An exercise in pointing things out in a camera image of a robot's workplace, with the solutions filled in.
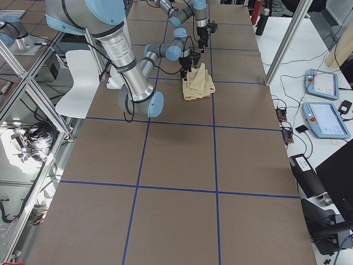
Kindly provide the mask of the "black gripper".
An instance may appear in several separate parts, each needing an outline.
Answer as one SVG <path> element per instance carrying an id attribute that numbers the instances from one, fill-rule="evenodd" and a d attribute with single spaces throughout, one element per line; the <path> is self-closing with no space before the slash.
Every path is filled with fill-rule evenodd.
<path id="1" fill-rule="evenodd" d="M 190 55 L 186 57 L 180 57 L 179 63 L 181 65 L 180 76 L 182 79 L 186 79 L 186 71 L 191 72 L 191 58 Z"/>
<path id="2" fill-rule="evenodd" d="M 203 47 L 203 52 L 205 51 L 205 48 L 208 47 L 208 26 L 197 26 L 196 27 L 197 35 L 199 37 L 198 39 L 198 47 L 199 49 L 202 49 Z"/>

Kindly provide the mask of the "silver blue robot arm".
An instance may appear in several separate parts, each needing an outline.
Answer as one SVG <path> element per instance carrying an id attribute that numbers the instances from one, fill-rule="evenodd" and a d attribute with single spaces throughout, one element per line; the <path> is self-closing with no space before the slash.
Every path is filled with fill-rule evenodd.
<path id="1" fill-rule="evenodd" d="M 163 93 L 147 78 L 160 58 L 176 61 L 188 50 L 186 31 L 179 29 L 171 43 L 149 45 L 145 56 L 137 61 L 123 26 L 123 1 L 46 1 L 46 21 L 49 27 L 73 35 L 90 32 L 99 40 L 124 85 L 119 105 L 125 114 L 159 116 L 164 107 Z"/>
<path id="2" fill-rule="evenodd" d="M 169 18 L 169 21 L 174 28 L 180 28 L 181 25 L 189 18 L 193 18 L 196 23 L 196 31 L 198 35 L 197 44 L 201 53 L 204 53 L 204 48 L 208 47 L 208 39 L 211 33 L 212 24 L 207 17 L 206 1 L 184 1 L 186 6 L 179 9 L 172 5 L 171 1 L 146 1 L 151 7 L 161 8 Z"/>

